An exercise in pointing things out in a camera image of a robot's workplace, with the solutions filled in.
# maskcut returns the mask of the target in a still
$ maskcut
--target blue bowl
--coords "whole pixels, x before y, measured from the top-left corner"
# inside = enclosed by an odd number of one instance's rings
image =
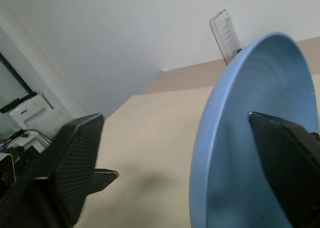
[[[267,34],[240,52],[209,96],[192,155],[192,228],[292,227],[264,176],[251,111],[319,131],[308,65],[286,34]]]

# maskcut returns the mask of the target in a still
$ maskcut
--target cable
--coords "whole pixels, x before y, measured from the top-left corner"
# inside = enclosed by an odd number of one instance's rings
[[[45,134],[43,134],[41,131],[38,131],[36,129],[26,129],[23,133],[27,131],[38,132],[49,144],[51,144],[52,142],[52,140],[49,137],[47,137]]]

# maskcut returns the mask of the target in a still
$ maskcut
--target beige table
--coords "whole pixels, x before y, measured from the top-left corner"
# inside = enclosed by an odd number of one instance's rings
[[[212,72],[210,64],[198,68],[203,78],[206,71],[219,76],[223,70]],[[189,81],[195,80],[193,71],[184,71]],[[167,76],[155,83],[162,92],[153,86],[152,93],[132,97],[105,122],[97,166],[116,170],[120,177],[88,197],[77,228],[190,228],[192,148],[213,84],[196,88],[185,78],[179,89],[168,89]],[[319,104],[320,74],[312,77]],[[186,84],[193,89],[185,89]]]

